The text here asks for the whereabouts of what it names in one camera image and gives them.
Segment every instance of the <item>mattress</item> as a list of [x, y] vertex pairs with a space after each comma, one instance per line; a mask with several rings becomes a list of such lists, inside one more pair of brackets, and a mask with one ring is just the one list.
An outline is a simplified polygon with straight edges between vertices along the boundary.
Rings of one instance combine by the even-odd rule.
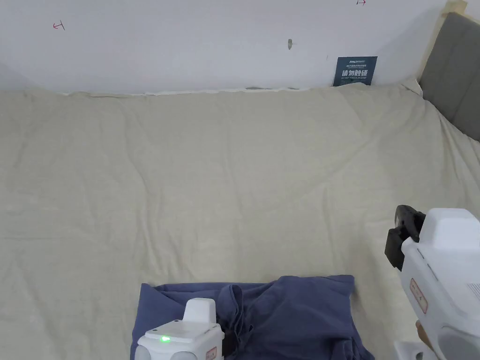
[[480, 215], [480, 145], [390, 86], [0, 95], [2, 359], [126, 359], [142, 282], [352, 274], [387, 359], [416, 339], [396, 206]]

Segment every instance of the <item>poster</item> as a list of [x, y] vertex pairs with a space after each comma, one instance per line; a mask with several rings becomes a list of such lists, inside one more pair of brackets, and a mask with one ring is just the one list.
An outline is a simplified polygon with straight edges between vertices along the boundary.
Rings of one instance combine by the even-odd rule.
[[376, 56], [338, 58], [333, 86], [351, 83], [372, 84]]

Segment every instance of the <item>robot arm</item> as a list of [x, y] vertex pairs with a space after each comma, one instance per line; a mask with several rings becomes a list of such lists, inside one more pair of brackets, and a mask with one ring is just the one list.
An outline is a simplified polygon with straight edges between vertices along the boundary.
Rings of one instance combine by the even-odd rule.
[[[464, 209], [427, 215], [401, 205], [385, 254], [441, 360], [480, 359], [480, 222]], [[396, 343], [396, 359], [436, 359], [423, 344]]]
[[138, 340], [135, 360], [223, 360], [224, 337], [215, 301], [190, 299], [182, 320], [149, 330]]

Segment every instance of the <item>gray headboard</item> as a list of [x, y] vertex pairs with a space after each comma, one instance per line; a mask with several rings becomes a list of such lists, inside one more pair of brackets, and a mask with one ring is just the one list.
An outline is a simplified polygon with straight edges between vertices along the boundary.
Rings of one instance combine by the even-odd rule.
[[423, 97], [480, 141], [480, 24], [451, 12], [420, 78]]

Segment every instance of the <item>crumpled cloth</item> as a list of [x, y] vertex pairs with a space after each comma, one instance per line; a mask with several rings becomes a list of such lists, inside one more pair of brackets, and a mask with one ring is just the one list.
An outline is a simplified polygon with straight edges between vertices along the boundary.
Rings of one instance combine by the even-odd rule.
[[217, 322], [235, 336], [230, 359], [372, 360], [350, 313], [352, 276], [283, 276], [267, 284], [142, 284], [130, 359], [146, 331], [181, 319], [192, 298], [216, 302]]

